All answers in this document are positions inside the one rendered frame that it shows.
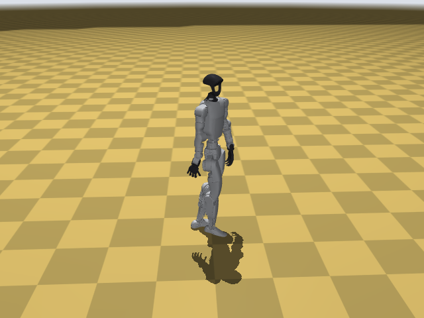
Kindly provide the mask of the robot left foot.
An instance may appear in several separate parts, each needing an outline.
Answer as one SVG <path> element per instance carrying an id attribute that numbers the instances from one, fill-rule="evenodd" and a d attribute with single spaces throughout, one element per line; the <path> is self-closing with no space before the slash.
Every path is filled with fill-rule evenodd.
<path id="1" fill-rule="evenodd" d="M 203 219 L 203 222 L 200 222 L 200 223 L 198 223 L 197 220 L 192 221 L 191 228 L 196 229 L 198 227 L 205 227 L 205 226 L 209 225 L 208 219 Z"/>

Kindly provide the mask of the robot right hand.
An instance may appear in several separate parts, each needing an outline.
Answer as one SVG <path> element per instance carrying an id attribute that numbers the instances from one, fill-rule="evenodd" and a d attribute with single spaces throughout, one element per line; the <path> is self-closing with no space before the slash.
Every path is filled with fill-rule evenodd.
<path id="1" fill-rule="evenodd" d="M 190 171 L 190 173 L 189 173 L 189 175 L 191 175 L 191 173 L 192 173 L 192 177 L 197 177 L 196 175 L 197 175 L 197 173 L 199 174 L 199 176 L 201 176 L 201 174 L 199 173 L 199 168 L 198 168 L 198 166 L 200 165 L 200 162 L 201 162 L 201 160 L 199 161 L 199 163 L 198 163 L 198 165 L 196 165 L 196 164 L 194 164 L 193 162 L 191 163 L 191 166 L 189 167 L 189 169 L 188 169 L 188 171 L 187 171 L 187 174 L 189 173 L 189 171 Z M 195 175 L 194 175 L 195 174 Z"/>

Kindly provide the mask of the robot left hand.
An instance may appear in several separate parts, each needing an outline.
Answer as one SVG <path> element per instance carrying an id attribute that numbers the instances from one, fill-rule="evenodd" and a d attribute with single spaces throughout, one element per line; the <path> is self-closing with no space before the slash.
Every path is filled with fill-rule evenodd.
<path id="1" fill-rule="evenodd" d="M 233 154 L 234 145 L 233 144 L 230 144 L 229 148 L 227 147 L 227 150 L 229 152 L 228 152 L 228 158 L 227 158 L 227 160 L 225 162 L 227 162 L 227 161 L 228 162 L 225 163 L 225 164 L 226 164 L 226 166 L 230 166 L 233 163 L 233 160 L 234 160 L 234 154 Z"/>

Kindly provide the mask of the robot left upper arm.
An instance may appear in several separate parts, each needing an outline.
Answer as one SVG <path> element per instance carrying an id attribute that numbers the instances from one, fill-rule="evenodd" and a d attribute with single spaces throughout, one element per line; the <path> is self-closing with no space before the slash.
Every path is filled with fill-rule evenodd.
<path id="1" fill-rule="evenodd" d="M 227 98 L 224 98 L 224 97 L 222 97 L 222 99 L 225 101 L 225 119 L 224 119 L 223 129 L 226 130 L 231 126 L 230 120 L 227 119 L 229 100 Z"/>

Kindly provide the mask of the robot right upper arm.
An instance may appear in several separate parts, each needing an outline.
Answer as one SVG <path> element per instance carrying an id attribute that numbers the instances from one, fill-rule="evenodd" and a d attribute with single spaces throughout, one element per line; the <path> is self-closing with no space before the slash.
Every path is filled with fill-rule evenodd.
<path id="1" fill-rule="evenodd" d="M 207 140 L 207 135 L 203 132 L 205 126 L 205 118 L 208 114 L 208 105 L 201 104 L 195 108 L 195 135 L 200 134 L 202 142 Z"/>

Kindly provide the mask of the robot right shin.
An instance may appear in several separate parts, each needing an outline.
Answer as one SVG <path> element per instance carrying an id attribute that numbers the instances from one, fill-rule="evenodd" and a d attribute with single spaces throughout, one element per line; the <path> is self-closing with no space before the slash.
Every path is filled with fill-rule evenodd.
<path id="1" fill-rule="evenodd" d="M 209 229 L 214 230 L 218 213 L 219 198 L 216 200 L 216 202 L 214 202 L 210 195 L 206 195 L 204 200 L 205 211 L 209 221 Z"/>

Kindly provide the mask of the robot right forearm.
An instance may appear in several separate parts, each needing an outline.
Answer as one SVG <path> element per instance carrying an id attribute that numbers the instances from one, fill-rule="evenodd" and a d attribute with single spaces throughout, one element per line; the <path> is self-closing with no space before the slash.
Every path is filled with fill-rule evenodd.
<path id="1" fill-rule="evenodd" d="M 195 154 L 194 154 L 194 159 L 193 159 L 193 163 L 196 164 L 196 165 L 198 165 L 199 161 L 203 157 L 204 144 L 201 142 L 201 140 L 202 140 L 201 135 L 196 134 L 195 140 L 194 140 Z"/>

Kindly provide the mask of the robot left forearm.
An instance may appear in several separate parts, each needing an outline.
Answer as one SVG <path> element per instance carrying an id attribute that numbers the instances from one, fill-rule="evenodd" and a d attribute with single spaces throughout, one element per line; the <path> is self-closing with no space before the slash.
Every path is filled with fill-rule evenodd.
<path id="1" fill-rule="evenodd" d="M 231 126 L 228 129 L 223 129 L 223 134 L 225 136 L 225 141 L 226 141 L 226 146 L 229 148 L 230 144 L 233 144 L 235 146 L 235 144 L 233 143 L 233 137 L 231 134 Z"/>

